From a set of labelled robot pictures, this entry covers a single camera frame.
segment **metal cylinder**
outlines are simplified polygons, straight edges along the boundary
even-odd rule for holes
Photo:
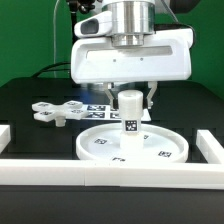
[[[112,41],[115,47],[143,45],[143,34],[154,33],[153,3],[115,2],[105,5],[103,11],[112,11]]]

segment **white plate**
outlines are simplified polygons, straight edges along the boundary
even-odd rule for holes
[[[142,124],[144,148],[120,148],[121,123],[99,125],[82,132],[76,140],[81,160],[120,160],[149,162],[185,162],[188,143],[179,134],[165,128]]]

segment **white cross-shaped object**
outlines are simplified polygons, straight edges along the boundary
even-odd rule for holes
[[[62,105],[54,105],[46,102],[39,102],[32,105],[34,119],[49,122],[56,121],[57,127],[65,126],[66,119],[80,120],[88,116],[88,111],[82,110],[83,103],[79,101],[69,101]]]

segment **black tabletop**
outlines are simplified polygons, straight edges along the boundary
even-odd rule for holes
[[[136,89],[147,92],[146,85]],[[1,159],[77,159],[77,135],[111,121],[68,120],[63,128],[33,119],[37,102],[109,104],[102,91],[69,79],[11,80],[0,88],[0,124],[9,124],[12,141]],[[208,129],[224,144],[224,101],[190,81],[160,82],[151,122],[181,134],[189,143],[189,163],[205,163],[196,131]],[[194,189],[0,186],[0,223],[223,223],[224,192]]]

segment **green backdrop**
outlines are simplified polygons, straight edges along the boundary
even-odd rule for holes
[[[31,76],[54,63],[56,2],[0,0],[0,85],[15,77]],[[197,32],[197,44],[191,50],[191,80],[202,83],[224,99],[223,9],[223,0],[201,0],[192,12],[178,18]],[[168,15],[162,15],[157,16],[156,21],[171,20]],[[56,25],[56,61],[70,60],[71,22],[65,0],[58,5]]]

